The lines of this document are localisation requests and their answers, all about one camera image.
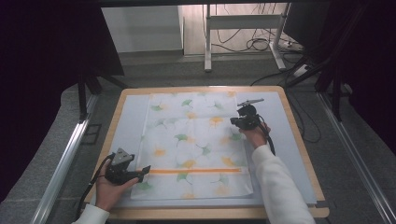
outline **wooden table edge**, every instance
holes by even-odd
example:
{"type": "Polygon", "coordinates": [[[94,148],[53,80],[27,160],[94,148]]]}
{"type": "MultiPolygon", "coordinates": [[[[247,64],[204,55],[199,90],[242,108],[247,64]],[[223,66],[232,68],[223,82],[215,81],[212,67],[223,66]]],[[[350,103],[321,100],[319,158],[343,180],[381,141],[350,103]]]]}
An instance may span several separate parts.
{"type": "MultiPolygon", "coordinates": [[[[305,169],[308,173],[312,187],[317,197],[317,201],[325,201],[323,192],[318,182],[318,178],[315,174],[315,170],[312,166],[311,160],[309,159],[306,151],[303,138],[297,127],[297,123],[292,115],[289,101],[286,97],[286,93],[283,88],[279,86],[204,86],[204,87],[169,87],[169,88],[143,88],[143,89],[125,89],[120,95],[120,99],[117,103],[113,118],[111,120],[105,142],[103,144],[98,162],[96,163],[95,171],[99,168],[100,163],[109,154],[111,148],[112,139],[117,129],[118,122],[120,120],[120,114],[122,112],[123,105],[128,95],[138,94],[152,94],[152,93],[174,93],[174,92],[224,92],[224,91],[235,91],[235,92],[255,92],[255,91],[276,91],[279,94],[282,105],[285,109],[290,127],[292,129],[294,139],[296,140],[297,146],[300,150],[300,154],[303,159],[305,169]]],[[[95,192],[95,186],[93,186],[90,193],[87,195],[85,202],[91,201],[92,195],[95,192]]],[[[310,207],[310,212],[313,217],[327,217],[330,213],[328,207],[317,208],[315,206],[310,207]]],[[[133,220],[154,220],[154,219],[219,219],[219,218],[267,218],[263,207],[230,207],[230,208],[115,208],[111,210],[110,218],[116,219],[133,219],[133,220]],[[199,214],[205,211],[205,217],[200,217],[199,214]]]]}

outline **left hand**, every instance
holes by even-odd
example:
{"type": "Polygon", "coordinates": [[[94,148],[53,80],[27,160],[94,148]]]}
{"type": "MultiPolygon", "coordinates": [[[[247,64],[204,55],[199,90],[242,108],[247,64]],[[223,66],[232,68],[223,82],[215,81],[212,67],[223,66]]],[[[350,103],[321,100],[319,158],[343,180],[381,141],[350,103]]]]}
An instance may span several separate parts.
{"type": "Polygon", "coordinates": [[[102,167],[99,177],[96,180],[96,207],[99,207],[107,212],[119,201],[122,193],[133,186],[139,181],[138,178],[129,180],[123,185],[114,185],[105,178],[107,166],[110,164],[110,160],[105,162],[102,167]]]}

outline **table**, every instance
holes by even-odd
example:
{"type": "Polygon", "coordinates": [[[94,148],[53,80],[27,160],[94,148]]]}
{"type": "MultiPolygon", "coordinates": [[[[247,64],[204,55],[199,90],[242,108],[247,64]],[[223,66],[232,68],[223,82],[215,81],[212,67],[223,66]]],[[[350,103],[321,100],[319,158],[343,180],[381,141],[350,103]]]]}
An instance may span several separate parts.
{"type": "MultiPolygon", "coordinates": [[[[96,169],[100,166],[100,162],[110,153],[110,147],[117,129],[120,115],[122,112],[123,104],[127,95],[135,94],[151,94],[151,93],[173,93],[173,92],[191,92],[191,91],[204,91],[204,92],[219,92],[219,91],[236,91],[236,92],[265,92],[275,91],[278,93],[282,105],[285,108],[293,137],[296,140],[300,154],[303,159],[305,169],[308,173],[311,185],[316,194],[318,203],[310,206],[309,209],[313,217],[327,217],[329,215],[329,207],[324,205],[325,198],[320,188],[318,179],[316,177],[314,168],[307,154],[306,148],[302,137],[300,136],[297,128],[296,121],[292,115],[290,105],[286,98],[286,94],[282,88],[277,86],[266,87],[178,87],[178,88],[146,88],[146,89],[127,89],[124,90],[120,96],[113,119],[111,120],[109,130],[106,135],[101,154],[96,164],[96,169]]],[[[94,188],[86,198],[89,202],[92,198],[94,188]]],[[[258,219],[267,218],[263,206],[250,206],[250,207],[216,207],[216,208],[115,208],[111,212],[110,218],[116,219],[133,219],[133,220],[153,220],[153,219],[258,219]]]]}
{"type": "Polygon", "coordinates": [[[274,41],[268,43],[273,53],[276,65],[279,71],[285,71],[286,65],[279,54],[277,45],[285,25],[286,17],[289,11],[290,3],[287,3],[285,9],[280,15],[237,15],[237,16],[212,16],[210,15],[210,5],[206,5],[206,42],[205,42],[205,71],[212,71],[212,53],[211,53],[211,30],[229,30],[229,29],[276,29],[274,41]]]}

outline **gray floor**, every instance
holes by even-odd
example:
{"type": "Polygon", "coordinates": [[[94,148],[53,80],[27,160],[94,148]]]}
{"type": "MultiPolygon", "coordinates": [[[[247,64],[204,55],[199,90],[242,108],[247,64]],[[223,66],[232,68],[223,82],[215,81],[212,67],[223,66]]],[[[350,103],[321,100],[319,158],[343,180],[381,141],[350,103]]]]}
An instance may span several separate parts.
{"type": "MultiPolygon", "coordinates": [[[[121,54],[125,77],[117,77],[134,88],[249,85],[257,78],[277,72],[271,55],[214,57],[213,72],[204,72],[203,57],[158,54],[121,54]]],[[[276,85],[283,76],[267,78],[257,85],[276,85]]],[[[314,91],[316,77],[288,89],[294,116],[302,128],[305,146],[326,201],[328,218],[318,223],[383,223],[367,189],[361,182],[338,135],[314,91]]],[[[100,78],[103,91],[93,113],[91,126],[100,125],[97,135],[86,135],[64,181],[47,223],[71,223],[82,192],[91,179],[108,125],[121,89],[100,78]]],[[[62,107],[49,134],[20,181],[0,205],[0,223],[28,223],[50,182],[53,171],[78,123],[78,93],[73,86],[62,97],[62,107]]],[[[380,138],[348,104],[341,101],[341,116],[362,158],[373,173],[392,207],[396,207],[396,159],[380,138]]],[[[116,221],[111,223],[134,223],[116,221]]]]}

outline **right hand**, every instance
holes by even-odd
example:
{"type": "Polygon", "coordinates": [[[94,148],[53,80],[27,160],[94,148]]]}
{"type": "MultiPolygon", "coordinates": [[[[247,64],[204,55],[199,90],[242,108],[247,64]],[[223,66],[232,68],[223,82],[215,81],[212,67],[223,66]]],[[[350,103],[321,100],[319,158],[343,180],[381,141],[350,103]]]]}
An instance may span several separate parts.
{"type": "MultiPolygon", "coordinates": [[[[271,129],[267,126],[266,123],[262,123],[262,126],[268,132],[271,132],[271,129]]],[[[257,127],[253,130],[239,129],[239,132],[243,133],[247,137],[247,140],[250,142],[251,145],[253,145],[254,149],[267,144],[267,138],[265,137],[265,134],[262,132],[262,129],[260,129],[260,127],[257,127]]]]}

